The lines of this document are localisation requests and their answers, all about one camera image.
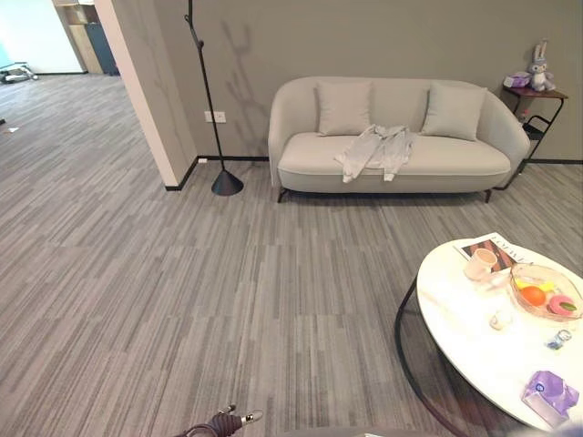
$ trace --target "book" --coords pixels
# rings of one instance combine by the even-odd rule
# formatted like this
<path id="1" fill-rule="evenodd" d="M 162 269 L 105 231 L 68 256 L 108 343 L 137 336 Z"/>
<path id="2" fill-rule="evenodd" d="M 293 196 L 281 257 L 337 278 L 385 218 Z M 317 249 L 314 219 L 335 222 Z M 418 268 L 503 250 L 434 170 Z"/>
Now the book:
<path id="1" fill-rule="evenodd" d="M 520 255 L 514 246 L 497 232 L 483 235 L 464 244 L 455 244 L 455 248 L 466 258 L 472 258 L 472 255 L 478 248 L 493 251 L 498 258 L 498 262 L 492 268 L 492 271 L 504 271 L 510 269 L 518 262 L 528 262 Z"/>

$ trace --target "glass bowl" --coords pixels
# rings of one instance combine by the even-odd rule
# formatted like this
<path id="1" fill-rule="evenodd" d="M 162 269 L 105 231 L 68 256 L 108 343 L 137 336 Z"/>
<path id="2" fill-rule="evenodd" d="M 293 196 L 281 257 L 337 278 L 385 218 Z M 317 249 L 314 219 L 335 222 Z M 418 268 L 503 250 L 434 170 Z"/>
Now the glass bowl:
<path id="1" fill-rule="evenodd" d="M 583 316 L 583 299 L 577 287 L 554 269 L 517 263 L 510 269 L 510 286 L 515 303 L 535 316 L 555 321 Z"/>

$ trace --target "sofa leg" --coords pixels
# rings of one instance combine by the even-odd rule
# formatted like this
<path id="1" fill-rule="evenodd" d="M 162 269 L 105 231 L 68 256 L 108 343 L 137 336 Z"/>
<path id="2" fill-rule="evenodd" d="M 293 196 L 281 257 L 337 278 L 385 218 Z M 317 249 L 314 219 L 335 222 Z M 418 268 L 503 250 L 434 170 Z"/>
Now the sofa leg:
<path id="1" fill-rule="evenodd" d="M 277 197 L 277 203 L 281 203 L 281 198 L 283 198 L 283 195 L 288 191 L 287 188 L 280 188 L 280 195 Z"/>

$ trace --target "power outlet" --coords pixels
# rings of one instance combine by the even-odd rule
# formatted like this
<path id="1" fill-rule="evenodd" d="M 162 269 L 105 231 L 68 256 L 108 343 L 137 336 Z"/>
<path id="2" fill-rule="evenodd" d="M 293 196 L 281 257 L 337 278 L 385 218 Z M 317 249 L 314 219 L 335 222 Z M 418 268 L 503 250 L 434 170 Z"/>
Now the power outlet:
<path id="1" fill-rule="evenodd" d="M 212 123 L 210 111 L 204 111 L 204 119 L 207 123 Z M 225 116 L 224 111 L 215 111 L 215 121 L 217 123 L 227 123 L 227 116 Z"/>

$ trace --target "stuffed bunny toy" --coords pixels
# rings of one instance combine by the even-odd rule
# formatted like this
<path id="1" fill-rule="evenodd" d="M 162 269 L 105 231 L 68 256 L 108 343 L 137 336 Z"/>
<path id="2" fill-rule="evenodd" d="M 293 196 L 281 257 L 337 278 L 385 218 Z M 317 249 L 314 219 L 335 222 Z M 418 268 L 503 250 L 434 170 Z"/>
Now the stuffed bunny toy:
<path id="1" fill-rule="evenodd" d="M 528 72 L 531 74 L 530 86 L 535 91 L 552 91 L 556 88 L 549 79 L 553 78 L 553 75 L 547 71 L 547 59 L 545 58 L 545 51 L 547 50 L 548 40 L 543 39 L 535 47 L 535 53 L 533 54 L 532 64 L 528 68 Z"/>

